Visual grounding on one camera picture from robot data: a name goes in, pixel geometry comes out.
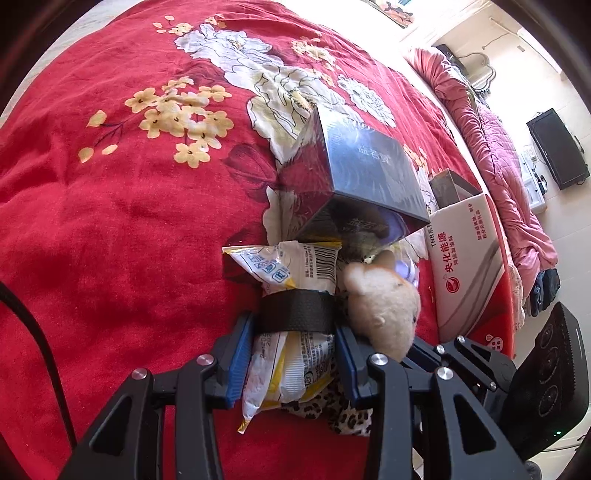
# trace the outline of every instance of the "pink blanket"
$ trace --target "pink blanket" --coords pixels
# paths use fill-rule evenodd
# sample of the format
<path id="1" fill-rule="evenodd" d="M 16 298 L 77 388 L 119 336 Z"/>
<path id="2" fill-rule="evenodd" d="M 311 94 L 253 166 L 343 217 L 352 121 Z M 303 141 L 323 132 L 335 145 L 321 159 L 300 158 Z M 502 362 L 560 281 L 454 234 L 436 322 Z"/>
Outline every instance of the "pink blanket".
<path id="1" fill-rule="evenodd" d="M 483 105 L 472 109 L 465 81 L 456 73 L 443 53 L 416 48 L 407 60 L 431 85 L 457 123 L 476 166 L 491 191 L 517 266 L 523 291 L 528 295 L 541 270 L 558 262 L 552 241 L 530 211 L 521 179 L 519 158 L 511 138 L 499 118 Z"/>

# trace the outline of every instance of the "leopard print fabric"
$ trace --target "leopard print fabric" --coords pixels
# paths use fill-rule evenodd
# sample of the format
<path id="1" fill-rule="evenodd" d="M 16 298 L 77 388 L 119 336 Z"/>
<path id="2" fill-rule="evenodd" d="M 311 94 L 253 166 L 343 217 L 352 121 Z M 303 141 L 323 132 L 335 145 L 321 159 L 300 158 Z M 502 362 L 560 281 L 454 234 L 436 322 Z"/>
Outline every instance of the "leopard print fabric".
<path id="1" fill-rule="evenodd" d="M 284 410 L 315 420 L 325 414 L 330 429 L 341 435 L 369 437 L 372 410 L 356 410 L 345 398 L 343 385 L 335 378 L 319 395 L 305 403 L 286 405 Z"/>

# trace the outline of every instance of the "barcode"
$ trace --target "barcode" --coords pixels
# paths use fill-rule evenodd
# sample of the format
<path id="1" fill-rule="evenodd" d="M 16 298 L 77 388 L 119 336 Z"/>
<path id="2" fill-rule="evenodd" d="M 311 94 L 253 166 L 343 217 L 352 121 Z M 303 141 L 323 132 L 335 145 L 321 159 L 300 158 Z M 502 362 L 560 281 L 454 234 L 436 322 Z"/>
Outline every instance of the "barcode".
<path id="1" fill-rule="evenodd" d="M 336 284 L 336 256 L 338 253 L 336 248 L 314 246 L 318 278 L 332 280 Z"/>

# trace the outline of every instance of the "black speaker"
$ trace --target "black speaker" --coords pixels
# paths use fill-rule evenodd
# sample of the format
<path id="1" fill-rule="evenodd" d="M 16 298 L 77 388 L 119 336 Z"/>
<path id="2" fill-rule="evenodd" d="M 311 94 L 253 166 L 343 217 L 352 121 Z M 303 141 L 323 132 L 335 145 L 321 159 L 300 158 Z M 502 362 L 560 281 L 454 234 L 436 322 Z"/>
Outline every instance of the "black speaker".
<path id="1" fill-rule="evenodd" d="M 517 369 L 499 426 L 527 460 L 562 438 L 589 408 L 589 379 L 577 319 L 557 303 Z"/>

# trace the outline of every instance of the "black strap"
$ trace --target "black strap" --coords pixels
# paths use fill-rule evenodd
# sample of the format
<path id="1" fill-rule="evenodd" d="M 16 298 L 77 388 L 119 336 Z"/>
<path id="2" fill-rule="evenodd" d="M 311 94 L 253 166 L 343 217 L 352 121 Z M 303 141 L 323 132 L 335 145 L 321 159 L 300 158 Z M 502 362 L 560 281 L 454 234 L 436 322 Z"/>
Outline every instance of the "black strap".
<path id="1" fill-rule="evenodd" d="M 261 300 L 257 333 L 335 332 L 335 298 L 326 292 L 294 288 Z"/>

